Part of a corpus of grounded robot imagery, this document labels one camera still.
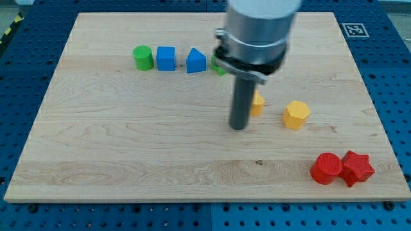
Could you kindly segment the green block behind arm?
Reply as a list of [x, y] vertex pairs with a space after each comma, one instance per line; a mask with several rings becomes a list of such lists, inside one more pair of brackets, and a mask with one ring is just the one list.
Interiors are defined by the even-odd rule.
[[225, 70], [219, 67], [216, 64], [216, 57], [215, 55], [211, 56], [211, 69], [216, 71], [218, 75], [223, 76], [225, 74]]

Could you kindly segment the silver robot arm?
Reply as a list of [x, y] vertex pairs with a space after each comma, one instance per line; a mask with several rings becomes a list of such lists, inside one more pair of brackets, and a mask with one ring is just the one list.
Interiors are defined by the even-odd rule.
[[215, 63], [235, 76], [229, 125], [246, 128], [257, 85], [264, 85], [286, 56], [288, 38], [301, 0], [228, 0]]

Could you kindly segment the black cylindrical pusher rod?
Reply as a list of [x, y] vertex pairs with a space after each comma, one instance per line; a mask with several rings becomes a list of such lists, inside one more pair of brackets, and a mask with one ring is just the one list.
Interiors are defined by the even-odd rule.
[[248, 124], [256, 83], [235, 78], [229, 124], [234, 130], [243, 130]]

